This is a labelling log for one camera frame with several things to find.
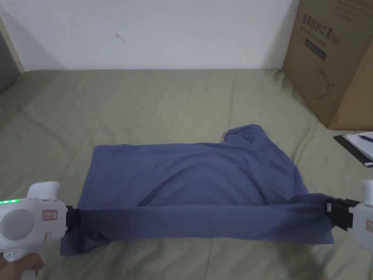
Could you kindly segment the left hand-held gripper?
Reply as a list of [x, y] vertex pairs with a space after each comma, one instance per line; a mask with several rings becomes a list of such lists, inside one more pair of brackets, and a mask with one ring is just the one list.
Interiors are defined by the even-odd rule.
[[[8, 262], [26, 255], [42, 255], [47, 246], [61, 240], [80, 224], [80, 212], [58, 198], [60, 184], [38, 182], [30, 186], [27, 196], [0, 203], [0, 252]], [[36, 280], [25, 271], [20, 280]]]

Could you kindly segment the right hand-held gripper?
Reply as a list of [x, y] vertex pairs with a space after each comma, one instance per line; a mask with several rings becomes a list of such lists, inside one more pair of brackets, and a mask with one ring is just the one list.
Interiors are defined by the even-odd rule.
[[363, 180], [362, 202], [332, 198], [325, 203], [331, 223], [351, 234], [357, 244], [373, 243], [373, 181]]

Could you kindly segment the person's left hand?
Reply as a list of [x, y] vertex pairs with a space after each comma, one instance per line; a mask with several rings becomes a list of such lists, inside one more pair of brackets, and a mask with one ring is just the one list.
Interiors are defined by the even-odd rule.
[[32, 253], [14, 261], [8, 262], [0, 255], [0, 279], [20, 280], [25, 271], [32, 271], [36, 276], [43, 269], [45, 263], [37, 253]]

